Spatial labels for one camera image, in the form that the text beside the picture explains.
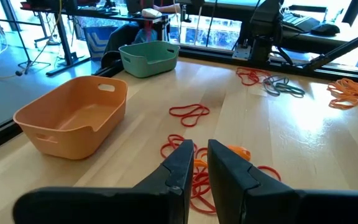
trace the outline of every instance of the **person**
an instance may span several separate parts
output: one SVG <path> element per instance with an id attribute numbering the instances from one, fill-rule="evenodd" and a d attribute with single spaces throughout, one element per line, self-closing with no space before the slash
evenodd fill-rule
<path id="1" fill-rule="evenodd" d="M 176 12 L 180 12 L 179 4 L 171 4 L 168 6 L 154 5 L 154 9 L 161 13 L 175 13 L 175 8 Z M 123 45 L 139 44 L 147 42 L 148 40 L 157 40 L 157 32 L 154 29 L 145 30 L 144 24 L 130 22 L 111 33 L 104 54 L 111 51 L 118 51 L 118 48 Z"/>

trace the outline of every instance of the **tripod stand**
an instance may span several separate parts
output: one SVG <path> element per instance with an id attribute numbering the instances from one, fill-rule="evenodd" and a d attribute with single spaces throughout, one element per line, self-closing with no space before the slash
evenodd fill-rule
<path id="1" fill-rule="evenodd" d="M 30 59 L 30 55 L 25 47 L 25 44 L 24 44 L 24 41 L 23 41 L 23 38 L 22 38 L 22 34 L 20 33 L 20 27 L 16 21 L 16 17 L 14 15 L 14 12 L 13 12 L 13 9 L 12 9 L 12 6 L 11 6 L 11 3 L 9 1 L 6 1 L 7 3 L 7 8 L 9 10 L 9 13 L 11 13 L 12 15 L 12 21 L 15 25 L 15 28 L 17 30 L 17 34 L 19 35 L 19 38 L 20 38 L 20 41 L 22 42 L 22 45 L 23 45 L 23 49 L 24 49 L 24 52 L 25 52 L 25 56 L 27 57 L 27 61 L 26 62 L 22 62 L 20 64 L 18 64 L 17 66 L 19 66 L 20 68 L 23 68 L 24 69 L 24 73 L 27 74 L 28 73 L 28 69 L 34 65 L 37 65 L 37 64 L 44 64 L 44 65 L 51 65 L 51 63 L 47 63 L 47 62 L 33 62 L 31 59 Z"/>

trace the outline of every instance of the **floor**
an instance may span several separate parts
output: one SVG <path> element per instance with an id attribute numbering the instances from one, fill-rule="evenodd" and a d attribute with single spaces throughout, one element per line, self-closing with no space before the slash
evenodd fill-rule
<path id="1" fill-rule="evenodd" d="M 18 42 L 14 34 L 8 35 L 11 35 L 8 37 L 10 43 Z M 19 108 L 62 83 L 77 76 L 91 75 L 99 68 L 98 63 L 86 62 L 54 77 L 46 77 L 47 71 L 59 67 L 59 63 L 63 62 L 63 60 L 57 59 L 58 48 L 57 46 L 48 47 L 38 59 L 39 62 L 51 63 L 51 66 L 39 64 L 32 67 L 27 75 L 0 80 L 0 123 L 11 119 Z M 31 59 L 36 58 L 38 54 L 39 50 L 29 49 Z M 15 44 L 13 44 L 0 56 L 0 77 L 14 75 L 15 71 L 21 70 L 17 64 L 25 61 L 27 61 L 27 58 L 24 49 L 15 47 Z"/>
<path id="2" fill-rule="evenodd" d="M 132 187 L 162 162 L 159 149 L 169 134 L 199 146 L 208 139 L 244 146 L 254 165 L 274 167 L 296 189 L 358 190 L 358 106 L 330 108 L 333 97 L 324 80 L 289 75 L 306 96 L 274 97 L 260 85 L 241 85 L 235 71 L 231 65 L 181 58 L 175 70 L 151 78 L 118 74 L 115 78 L 129 85 L 125 118 L 82 161 L 43 155 L 24 134 L 7 142 L 0 147 L 0 223 L 12 223 L 16 199 L 39 187 Z M 19 79 L 15 85 L 25 86 Z M 171 106 L 193 103 L 211 110 L 194 128 L 168 114 Z M 192 223 L 218 219 L 190 210 Z"/>

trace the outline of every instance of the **wooden table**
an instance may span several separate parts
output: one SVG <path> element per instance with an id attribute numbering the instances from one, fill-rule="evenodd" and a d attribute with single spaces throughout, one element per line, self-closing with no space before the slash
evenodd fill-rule
<path id="1" fill-rule="evenodd" d="M 325 81 L 290 76 L 307 95 L 273 97 L 241 85 L 236 67 L 181 58 L 176 69 L 128 82 L 127 113 L 97 153 L 68 161 L 39 153 L 24 134 L 0 147 L 0 223 L 12 223 L 15 200 L 43 186 L 132 187 L 163 161 L 160 146 L 181 134 L 206 146 L 214 138 L 246 147 L 255 165 L 268 165 L 293 188 L 358 189 L 358 107 L 328 106 Z M 194 128 L 171 117 L 171 106 L 211 109 Z M 189 223 L 218 223 L 190 211 Z"/>

